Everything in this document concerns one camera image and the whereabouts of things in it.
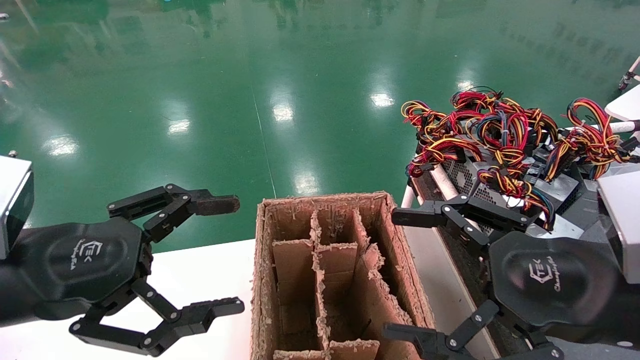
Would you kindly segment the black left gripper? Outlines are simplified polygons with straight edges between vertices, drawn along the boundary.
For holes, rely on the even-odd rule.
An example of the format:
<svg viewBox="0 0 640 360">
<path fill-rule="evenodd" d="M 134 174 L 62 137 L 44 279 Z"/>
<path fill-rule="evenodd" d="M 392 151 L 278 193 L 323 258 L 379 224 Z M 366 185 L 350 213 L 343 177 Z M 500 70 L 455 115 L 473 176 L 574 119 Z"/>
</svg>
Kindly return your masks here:
<svg viewBox="0 0 640 360">
<path fill-rule="evenodd" d="M 14 319 L 64 321 L 80 317 L 69 332 L 91 346 L 159 357 L 181 338 L 205 334 L 219 317 L 244 312 L 238 297 L 176 308 L 147 282 L 158 243 L 192 215 L 233 214 L 235 194 L 214 196 L 169 183 L 107 206 L 105 222 L 65 223 L 23 230 L 14 245 Z M 142 230 L 136 219 L 150 215 Z M 162 322 L 148 332 L 101 323 L 141 299 Z"/>
</svg>

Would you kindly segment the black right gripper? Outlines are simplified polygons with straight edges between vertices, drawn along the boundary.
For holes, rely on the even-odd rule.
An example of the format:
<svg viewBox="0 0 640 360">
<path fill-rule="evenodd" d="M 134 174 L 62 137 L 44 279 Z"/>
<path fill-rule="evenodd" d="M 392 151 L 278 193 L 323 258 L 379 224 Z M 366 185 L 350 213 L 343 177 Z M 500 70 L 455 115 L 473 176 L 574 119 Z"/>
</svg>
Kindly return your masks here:
<svg viewBox="0 0 640 360">
<path fill-rule="evenodd" d="M 521 328 L 516 331 L 532 347 L 507 360 L 563 360 L 562 349 L 544 333 L 583 344 L 622 340 L 617 291 L 623 278 L 604 244 L 531 237 L 523 233 L 533 218 L 464 194 L 425 200 L 418 208 L 396 207 L 391 221 L 416 228 L 448 227 L 466 240 L 471 255 L 489 259 L 493 297 L 500 303 L 485 301 L 449 335 L 384 323 L 384 338 L 412 344 L 422 360 L 473 360 L 466 345 L 504 316 Z"/>
</svg>

